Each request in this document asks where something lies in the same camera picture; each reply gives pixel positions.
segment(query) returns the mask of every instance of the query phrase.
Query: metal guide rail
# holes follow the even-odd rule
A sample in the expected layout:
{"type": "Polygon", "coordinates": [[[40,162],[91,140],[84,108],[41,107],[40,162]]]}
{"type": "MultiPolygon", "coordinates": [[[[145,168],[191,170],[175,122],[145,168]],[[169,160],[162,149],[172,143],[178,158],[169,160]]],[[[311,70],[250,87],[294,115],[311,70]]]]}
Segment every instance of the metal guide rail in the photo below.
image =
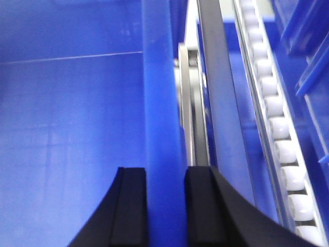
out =
{"type": "Polygon", "coordinates": [[[210,161],[200,57],[196,49],[187,49],[184,44],[179,45],[178,55],[176,88],[188,165],[208,166],[210,161]]]}
{"type": "Polygon", "coordinates": [[[328,246],[264,24],[253,0],[233,0],[239,43],[280,223],[328,246]]]}

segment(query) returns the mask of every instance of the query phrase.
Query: white roller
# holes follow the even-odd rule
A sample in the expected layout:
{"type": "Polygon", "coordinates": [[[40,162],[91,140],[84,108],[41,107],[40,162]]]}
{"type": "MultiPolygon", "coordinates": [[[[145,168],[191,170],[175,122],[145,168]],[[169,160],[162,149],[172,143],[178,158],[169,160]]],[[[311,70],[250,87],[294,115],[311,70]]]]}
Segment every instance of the white roller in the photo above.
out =
{"type": "Polygon", "coordinates": [[[254,14],[255,13],[255,6],[253,5],[253,2],[251,1],[242,1],[241,2],[241,10],[242,14],[254,14]]]}
{"type": "Polygon", "coordinates": [[[251,27],[248,29],[248,37],[251,44],[263,42],[263,34],[259,27],[251,27]]]}
{"type": "Polygon", "coordinates": [[[240,0],[241,4],[252,3],[252,0],[240,0]]]}
{"type": "Polygon", "coordinates": [[[281,167],[284,185],[289,191],[302,190],[305,188],[305,171],[298,166],[281,167]]]}
{"type": "Polygon", "coordinates": [[[288,195],[288,205],[294,220],[308,221],[313,219],[314,206],[308,195],[288,195]]]}
{"type": "Polygon", "coordinates": [[[312,226],[312,225],[297,226],[296,234],[319,247],[325,246],[320,231],[316,226],[312,226]]]}
{"type": "Polygon", "coordinates": [[[256,60],[256,72],[258,77],[272,75],[272,62],[269,59],[256,60]]]}
{"type": "Polygon", "coordinates": [[[244,21],[247,29],[250,29],[252,27],[258,28],[259,27],[259,21],[256,16],[256,14],[251,13],[251,14],[246,14],[244,16],[244,21]]]}
{"type": "Polygon", "coordinates": [[[254,43],[252,55],[254,59],[267,59],[267,46],[263,42],[254,43]]]}
{"type": "Polygon", "coordinates": [[[297,160],[295,144],[291,140],[276,140],[275,146],[281,164],[294,163],[297,160]]]}
{"type": "Polygon", "coordinates": [[[272,136],[275,140],[287,139],[289,137],[288,121],[285,117],[271,117],[269,124],[272,130],[272,136]]]}
{"type": "Polygon", "coordinates": [[[268,117],[283,115],[283,100],[280,96],[267,96],[264,98],[268,117]]]}
{"type": "Polygon", "coordinates": [[[278,84],[273,76],[265,76],[260,79],[262,95],[276,95],[278,93],[278,84]]]}

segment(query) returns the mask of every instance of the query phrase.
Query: blue plastic bin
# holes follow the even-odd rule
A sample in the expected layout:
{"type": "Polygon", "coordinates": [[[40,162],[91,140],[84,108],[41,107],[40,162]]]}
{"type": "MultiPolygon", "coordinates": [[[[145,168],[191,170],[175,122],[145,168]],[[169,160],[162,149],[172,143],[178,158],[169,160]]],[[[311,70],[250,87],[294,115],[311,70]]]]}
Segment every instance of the blue plastic bin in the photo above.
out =
{"type": "Polygon", "coordinates": [[[66,246],[119,166],[148,168],[151,246],[185,245],[172,66],[184,11],[186,1],[1,2],[0,246],[66,246]]]}

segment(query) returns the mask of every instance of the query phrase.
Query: blue divider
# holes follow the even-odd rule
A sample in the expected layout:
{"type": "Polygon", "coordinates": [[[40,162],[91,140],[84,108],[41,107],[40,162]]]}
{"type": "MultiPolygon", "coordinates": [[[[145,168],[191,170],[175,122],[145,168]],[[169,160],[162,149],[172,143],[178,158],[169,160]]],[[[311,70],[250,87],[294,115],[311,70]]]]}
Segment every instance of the blue divider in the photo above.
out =
{"type": "Polygon", "coordinates": [[[184,247],[186,157],[181,153],[169,2],[142,3],[150,246],[184,247]]]}

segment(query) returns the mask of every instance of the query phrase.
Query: blue bin wall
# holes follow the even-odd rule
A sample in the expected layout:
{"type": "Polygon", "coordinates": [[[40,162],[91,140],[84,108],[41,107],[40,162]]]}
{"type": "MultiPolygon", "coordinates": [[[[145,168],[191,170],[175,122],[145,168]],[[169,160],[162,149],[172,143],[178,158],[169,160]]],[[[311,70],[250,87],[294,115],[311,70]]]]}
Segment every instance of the blue bin wall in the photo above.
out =
{"type": "Polygon", "coordinates": [[[185,22],[175,7],[184,13],[186,1],[170,6],[2,1],[0,246],[66,246],[119,166],[148,168],[150,246],[184,246],[186,162],[172,65],[185,22]]]}

